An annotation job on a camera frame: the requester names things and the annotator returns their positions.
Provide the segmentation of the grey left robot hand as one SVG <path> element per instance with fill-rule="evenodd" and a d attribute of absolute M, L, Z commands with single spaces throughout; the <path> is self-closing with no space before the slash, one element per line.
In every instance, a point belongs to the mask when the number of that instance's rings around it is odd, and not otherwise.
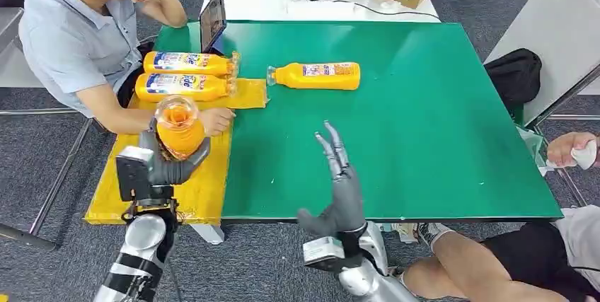
<path fill-rule="evenodd" d="M 209 137 L 205 137 L 195 152 L 183 161 L 167 159 L 162 155 L 162 142 L 156 132 L 156 119 L 149 128 L 139 133 L 139 147 L 154 152 L 153 170 L 149 174 L 152 185 L 180 185 L 188 181 L 210 153 Z"/>

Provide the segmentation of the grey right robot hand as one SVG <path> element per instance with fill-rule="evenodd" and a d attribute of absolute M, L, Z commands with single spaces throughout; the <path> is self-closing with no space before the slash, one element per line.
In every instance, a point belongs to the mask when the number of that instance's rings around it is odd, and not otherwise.
<path fill-rule="evenodd" d="M 350 164 L 336 128 L 327 120 L 323 124 L 331 140 L 326 140 L 320 132 L 315 133 L 315 138 L 323 147 L 330 169 L 332 202 L 318 216 L 312 215 L 307 209 L 299 209 L 296 214 L 300 227 L 318 237 L 358 231 L 367 224 L 357 172 Z"/>

